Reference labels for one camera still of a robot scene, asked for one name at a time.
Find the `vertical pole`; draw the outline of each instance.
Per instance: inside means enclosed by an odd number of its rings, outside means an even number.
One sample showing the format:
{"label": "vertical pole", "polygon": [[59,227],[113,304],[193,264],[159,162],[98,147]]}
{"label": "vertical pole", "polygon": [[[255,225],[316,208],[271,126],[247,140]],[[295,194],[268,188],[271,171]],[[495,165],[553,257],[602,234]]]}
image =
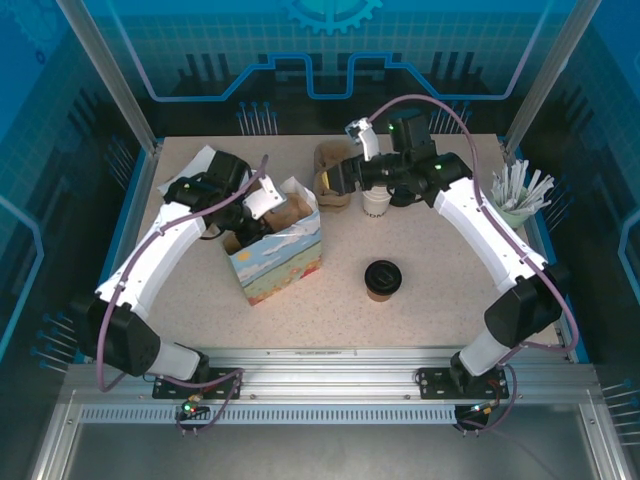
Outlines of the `vertical pole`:
{"label": "vertical pole", "polygon": [[515,151],[569,61],[600,2],[601,0],[577,0],[505,136],[507,160],[513,161]]}
{"label": "vertical pole", "polygon": [[136,139],[147,153],[153,155],[156,137],[87,7],[82,0],[57,2]]}

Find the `blue wall panel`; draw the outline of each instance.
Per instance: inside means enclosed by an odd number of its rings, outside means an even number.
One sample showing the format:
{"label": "blue wall panel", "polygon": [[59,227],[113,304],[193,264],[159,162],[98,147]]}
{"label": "blue wall panel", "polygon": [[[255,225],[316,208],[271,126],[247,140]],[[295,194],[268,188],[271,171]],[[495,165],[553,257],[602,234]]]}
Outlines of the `blue wall panel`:
{"label": "blue wall panel", "polygon": [[0,478],[18,479],[74,352],[50,320],[95,288],[139,145],[54,1],[0,0],[0,71]]}
{"label": "blue wall panel", "polygon": [[640,382],[638,18],[638,2],[602,2],[523,144],[564,178],[551,238],[605,385]]}

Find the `glass panel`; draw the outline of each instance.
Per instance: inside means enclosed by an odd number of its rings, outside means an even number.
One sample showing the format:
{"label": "glass panel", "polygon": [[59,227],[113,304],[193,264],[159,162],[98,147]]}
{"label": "glass panel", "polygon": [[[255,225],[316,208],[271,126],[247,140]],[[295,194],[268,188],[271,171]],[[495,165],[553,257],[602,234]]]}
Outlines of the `glass panel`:
{"label": "glass panel", "polygon": [[274,113],[279,133],[339,132],[416,92],[501,134],[574,0],[325,4],[87,2],[159,135],[274,133]]}
{"label": "glass panel", "polygon": [[[562,179],[544,218],[572,272],[571,300],[604,386],[640,382],[638,18],[637,2],[602,2],[523,143]],[[616,413],[633,419],[622,431],[637,430],[633,404]],[[640,465],[640,450],[630,451]]]}
{"label": "glass panel", "polygon": [[0,443],[32,443],[0,478],[26,478],[75,352],[56,315],[95,288],[140,147],[55,2],[0,13]]}

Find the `mounting plate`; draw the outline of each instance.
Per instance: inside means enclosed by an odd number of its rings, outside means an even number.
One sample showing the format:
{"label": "mounting plate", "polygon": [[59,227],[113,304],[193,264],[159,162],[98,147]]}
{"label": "mounting plate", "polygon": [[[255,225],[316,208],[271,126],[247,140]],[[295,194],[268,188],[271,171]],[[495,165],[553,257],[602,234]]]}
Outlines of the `mounting plate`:
{"label": "mounting plate", "polygon": [[[209,369],[209,378],[207,381],[215,380],[216,378],[223,377],[234,370],[236,368],[210,368]],[[209,390],[203,395],[205,400],[224,400],[229,395],[229,390],[233,386],[233,381],[235,377],[230,378],[222,382],[220,385],[217,385],[215,388]],[[234,394],[231,396],[232,400],[237,400],[240,398],[240,389],[242,386],[238,386]],[[179,387],[174,385],[173,383],[167,382],[165,380],[161,380],[156,378],[153,383],[153,393],[151,396],[156,400],[186,400],[190,395],[194,393],[198,393],[200,391],[199,388],[186,388]]]}
{"label": "mounting plate", "polygon": [[509,398],[509,387],[507,386],[504,370],[490,370],[478,377],[467,393],[458,391],[448,368],[420,368],[416,372],[415,382],[420,387],[420,398],[422,400],[494,400],[495,390],[488,384],[490,380],[498,383],[504,382],[500,387],[500,399]]}

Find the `gear logo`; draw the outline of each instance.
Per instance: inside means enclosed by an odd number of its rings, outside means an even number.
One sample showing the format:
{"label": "gear logo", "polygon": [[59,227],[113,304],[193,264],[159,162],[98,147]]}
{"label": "gear logo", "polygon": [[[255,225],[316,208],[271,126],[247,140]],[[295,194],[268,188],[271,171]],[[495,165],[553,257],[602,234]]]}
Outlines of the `gear logo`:
{"label": "gear logo", "polygon": [[363,19],[370,20],[373,9],[382,7],[381,0],[283,0],[289,20],[297,20],[301,28],[311,27],[313,33],[336,30],[347,33],[349,28],[360,28]]}
{"label": "gear logo", "polygon": [[0,17],[8,13],[38,51],[46,50],[58,30],[54,0],[0,0]]}

